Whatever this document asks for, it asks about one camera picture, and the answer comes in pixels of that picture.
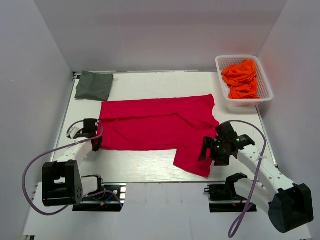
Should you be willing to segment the red t shirt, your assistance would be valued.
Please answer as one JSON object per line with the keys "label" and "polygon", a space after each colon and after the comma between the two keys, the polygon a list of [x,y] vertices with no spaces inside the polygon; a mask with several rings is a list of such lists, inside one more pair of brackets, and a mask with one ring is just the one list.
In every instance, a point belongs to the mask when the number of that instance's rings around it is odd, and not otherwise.
{"label": "red t shirt", "polygon": [[101,148],[114,151],[176,150],[174,166],[204,178],[212,160],[199,157],[204,137],[214,138],[212,94],[176,98],[104,101]]}

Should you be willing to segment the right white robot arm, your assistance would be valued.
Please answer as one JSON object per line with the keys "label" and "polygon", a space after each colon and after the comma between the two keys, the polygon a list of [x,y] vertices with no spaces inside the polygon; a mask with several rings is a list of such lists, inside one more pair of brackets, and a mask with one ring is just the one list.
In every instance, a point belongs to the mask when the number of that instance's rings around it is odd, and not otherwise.
{"label": "right white robot arm", "polygon": [[263,210],[282,234],[312,222],[314,210],[310,188],[304,183],[295,183],[265,159],[265,136],[262,137],[262,149],[258,149],[248,135],[238,135],[231,123],[226,121],[217,126],[216,137],[204,137],[199,156],[201,161],[209,157],[218,166],[227,166],[230,157],[235,157],[254,174],[254,178],[249,179],[239,172],[227,177],[224,184],[211,184],[204,189],[212,202],[246,201],[242,213],[231,224],[228,237],[234,237],[253,206]]}

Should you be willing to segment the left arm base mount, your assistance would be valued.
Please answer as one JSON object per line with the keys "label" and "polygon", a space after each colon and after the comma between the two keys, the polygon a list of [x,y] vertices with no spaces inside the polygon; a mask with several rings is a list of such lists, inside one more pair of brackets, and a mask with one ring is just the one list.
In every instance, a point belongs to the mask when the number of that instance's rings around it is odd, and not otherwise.
{"label": "left arm base mount", "polygon": [[88,213],[119,213],[122,207],[119,204],[120,200],[122,206],[126,198],[126,184],[125,183],[104,183],[104,192],[94,196],[86,197],[81,204],[72,207],[73,212],[88,212]]}

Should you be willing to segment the folded grey t shirt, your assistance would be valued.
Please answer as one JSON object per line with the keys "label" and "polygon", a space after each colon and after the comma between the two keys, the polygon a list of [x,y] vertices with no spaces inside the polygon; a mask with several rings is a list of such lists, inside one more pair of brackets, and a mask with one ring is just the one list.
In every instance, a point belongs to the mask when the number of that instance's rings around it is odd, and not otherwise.
{"label": "folded grey t shirt", "polygon": [[82,71],[76,86],[75,99],[107,101],[112,89],[114,75]]}

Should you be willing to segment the orange t shirt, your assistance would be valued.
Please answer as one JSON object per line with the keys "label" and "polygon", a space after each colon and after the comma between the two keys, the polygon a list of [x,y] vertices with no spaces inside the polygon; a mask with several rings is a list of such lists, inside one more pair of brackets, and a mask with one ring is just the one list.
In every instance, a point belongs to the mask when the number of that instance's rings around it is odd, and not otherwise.
{"label": "orange t shirt", "polygon": [[259,99],[255,61],[245,59],[239,64],[229,65],[222,73],[222,79],[230,89],[230,99]]}

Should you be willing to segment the white plastic basket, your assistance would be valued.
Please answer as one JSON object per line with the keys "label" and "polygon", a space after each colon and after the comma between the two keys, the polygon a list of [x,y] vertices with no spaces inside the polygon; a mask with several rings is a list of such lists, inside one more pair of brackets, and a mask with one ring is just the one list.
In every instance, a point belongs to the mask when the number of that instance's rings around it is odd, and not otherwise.
{"label": "white plastic basket", "polygon": [[257,57],[220,55],[215,63],[228,107],[257,106],[273,99],[269,81]]}

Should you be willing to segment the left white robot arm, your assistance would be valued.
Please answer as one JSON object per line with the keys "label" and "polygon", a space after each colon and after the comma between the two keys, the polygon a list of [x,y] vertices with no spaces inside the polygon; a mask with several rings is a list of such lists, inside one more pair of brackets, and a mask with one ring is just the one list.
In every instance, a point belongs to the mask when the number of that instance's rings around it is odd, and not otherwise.
{"label": "left white robot arm", "polygon": [[106,187],[100,175],[81,176],[79,166],[91,152],[97,152],[103,137],[99,120],[86,118],[83,127],[72,124],[67,138],[73,140],[57,160],[42,166],[42,203],[46,207],[79,205],[83,198],[92,196],[99,200],[105,196]]}

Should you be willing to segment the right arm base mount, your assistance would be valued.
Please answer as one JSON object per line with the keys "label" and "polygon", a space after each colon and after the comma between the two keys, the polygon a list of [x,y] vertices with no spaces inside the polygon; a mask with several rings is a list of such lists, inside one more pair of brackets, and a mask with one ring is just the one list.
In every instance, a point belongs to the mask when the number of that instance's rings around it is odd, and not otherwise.
{"label": "right arm base mount", "polygon": [[224,184],[209,184],[203,191],[208,195],[210,213],[241,213],[245,209],[247,199],[231,196]]}

